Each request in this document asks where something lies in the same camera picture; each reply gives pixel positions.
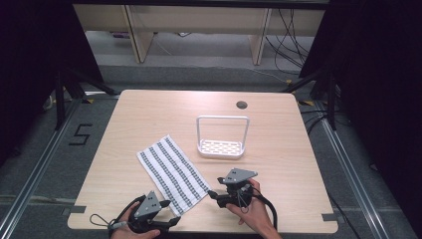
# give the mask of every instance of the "checkered cloth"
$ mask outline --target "checkered cloth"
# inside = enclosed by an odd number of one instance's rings
[[[176,216],[181,216],[208,194],[211,187],[170,135],[137,153]]]

